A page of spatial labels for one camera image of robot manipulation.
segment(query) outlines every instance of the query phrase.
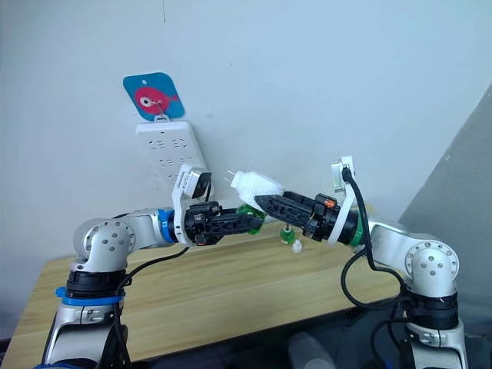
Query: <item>white wall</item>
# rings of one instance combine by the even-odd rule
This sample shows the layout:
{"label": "white wall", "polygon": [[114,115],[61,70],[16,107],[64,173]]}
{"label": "white wall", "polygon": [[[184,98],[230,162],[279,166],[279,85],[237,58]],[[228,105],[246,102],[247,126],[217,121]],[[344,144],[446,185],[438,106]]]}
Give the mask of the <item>white wall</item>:
{"label": "white wall", "polygon": [[492,75],[487,2],[165,0],[164,22],[162,0],[4,0],[1,13],[2,337],[77,225],[169,203],[137,150],[126,75],[175,80],[218,178],[254,169],[314,195],[352,154],[389,218]]}

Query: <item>power strip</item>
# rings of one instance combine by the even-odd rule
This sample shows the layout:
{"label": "power strip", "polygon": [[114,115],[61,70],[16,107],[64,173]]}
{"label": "power strip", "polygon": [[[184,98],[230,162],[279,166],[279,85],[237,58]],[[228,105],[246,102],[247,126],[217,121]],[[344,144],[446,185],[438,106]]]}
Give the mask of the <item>power strip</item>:
{"label": "power strip", "polygon": [[207,168],[193,129],[186,121],[141,124],[135,134],[170,190],[182,164]]}

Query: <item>sticker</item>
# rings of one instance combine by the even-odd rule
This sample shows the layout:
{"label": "sticker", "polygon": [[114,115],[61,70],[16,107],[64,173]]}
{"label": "sticker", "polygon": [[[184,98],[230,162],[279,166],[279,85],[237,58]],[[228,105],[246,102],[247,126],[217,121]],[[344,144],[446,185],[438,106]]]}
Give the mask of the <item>sticker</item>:
{"label": "sticker", "polygon": [[162,113],[169,118],[185,115],[175,84],[165,73],[129,75],[123,86],[143,119],[154,121]]}

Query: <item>green part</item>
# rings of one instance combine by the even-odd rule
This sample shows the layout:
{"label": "green part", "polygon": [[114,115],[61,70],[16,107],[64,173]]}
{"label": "green part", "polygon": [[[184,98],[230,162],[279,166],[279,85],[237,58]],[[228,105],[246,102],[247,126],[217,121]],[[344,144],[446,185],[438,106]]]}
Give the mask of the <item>green part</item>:
{"label": "green part", "polygon": [[357,220],[357,230],[355,231],[354,238],[352,238],[351,245],[358,246],[361,243],[363,234],[364,230],[362,229],[361,213],[359,213],[359,218]]}
{"label": "green part", "polygon": [[[247,214],[247,215],[251,215],[255,218],[260,218],[262,220],[264,220],[267,215],[262,212],[262,211],[259,211],[251,206],[249,206],[248,204],[243,204],[241,205],[237,210],[236,210],[236,213],[238,214]],[[253,229],[250,229],[248,231],[249,234],[258,234],[260,233],[260,228],[263,224],[261,224],[259,227],[257,228],[253,228]]]}
{"label": "green part", "polygon": [[280,239],[285,244],[293,244],[295,241],[295,230],[292,227],[287,229],[287,226],[280,230]]}

